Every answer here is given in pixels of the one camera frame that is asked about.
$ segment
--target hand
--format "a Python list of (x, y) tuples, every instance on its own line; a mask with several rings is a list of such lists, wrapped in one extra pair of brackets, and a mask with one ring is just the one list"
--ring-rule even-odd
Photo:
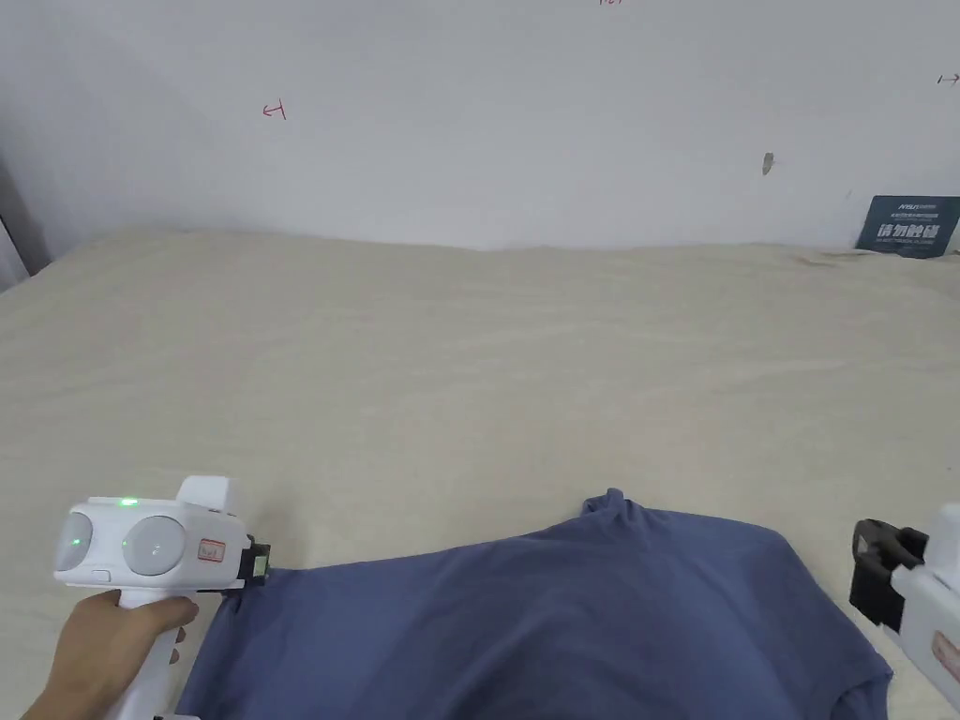
[[(46, 689), (23, 720), (99, 720), (133, 682), (162, 633), (197, 616), (185, 597), (170, 597), (132, 610), (117, 607), (120, 590), (82, 600), (70, 613), (54, 655)], [(179, 659), (174, 650), (170, 662)]]

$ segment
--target blue shirt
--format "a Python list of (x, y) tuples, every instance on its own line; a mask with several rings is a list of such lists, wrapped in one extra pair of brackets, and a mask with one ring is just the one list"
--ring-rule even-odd
[(781, 535), (610, 490), (532, 535), (271, 570), (220, 608), (178, 713), (862, 720), (890, 677)]

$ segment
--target bed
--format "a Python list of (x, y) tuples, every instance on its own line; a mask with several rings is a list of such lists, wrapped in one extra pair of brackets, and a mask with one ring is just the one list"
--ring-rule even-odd
[[(958, 499), (958, 260), (95, 242), (0, 296), (0, 716), (81, 596), (52, 578), (70, 505), (194, 473), (237, 480), (276, 565), (508, 537), (617, 487), (775, 528), (846, 608), (857, 520)], [(897, 671), (892, 717), (952, 716), (855, 621)]]

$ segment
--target black sign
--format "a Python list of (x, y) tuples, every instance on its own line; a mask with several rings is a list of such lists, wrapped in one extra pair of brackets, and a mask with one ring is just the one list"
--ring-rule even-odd
[(957, 220), (960, 198), (877, 195), (856, 246), (901, 257), (939, 257)]

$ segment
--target red marking on wall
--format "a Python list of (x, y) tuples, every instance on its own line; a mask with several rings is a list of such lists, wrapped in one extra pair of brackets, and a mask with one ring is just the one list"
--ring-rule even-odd
[(287, 112), (283, 109), (283, 100), (277, 99), (277, 105), (275, 108), (271, 108), (269, 105), (263, 106), (263, 114), (267, 117), (273, 117), (275, 112), (279, 112), (284, 120), (287, 119)]

